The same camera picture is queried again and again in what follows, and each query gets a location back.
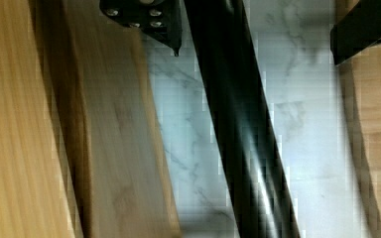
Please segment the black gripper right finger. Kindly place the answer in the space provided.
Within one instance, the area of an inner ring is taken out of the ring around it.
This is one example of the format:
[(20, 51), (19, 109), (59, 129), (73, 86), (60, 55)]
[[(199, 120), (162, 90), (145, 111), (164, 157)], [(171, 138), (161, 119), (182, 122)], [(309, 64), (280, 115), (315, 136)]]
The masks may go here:
[(330, 31), (335, 65), (377, 44), (381, 44), (381, 0), (359, 0)]

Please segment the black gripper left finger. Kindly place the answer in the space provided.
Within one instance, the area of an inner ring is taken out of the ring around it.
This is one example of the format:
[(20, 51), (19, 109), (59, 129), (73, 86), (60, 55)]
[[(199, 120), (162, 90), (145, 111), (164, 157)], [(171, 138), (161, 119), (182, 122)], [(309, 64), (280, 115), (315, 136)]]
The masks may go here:
[(138, 28), (179, 55), (183, 31), (180, 0), (99, 0), (99, 8), (119, 25)]

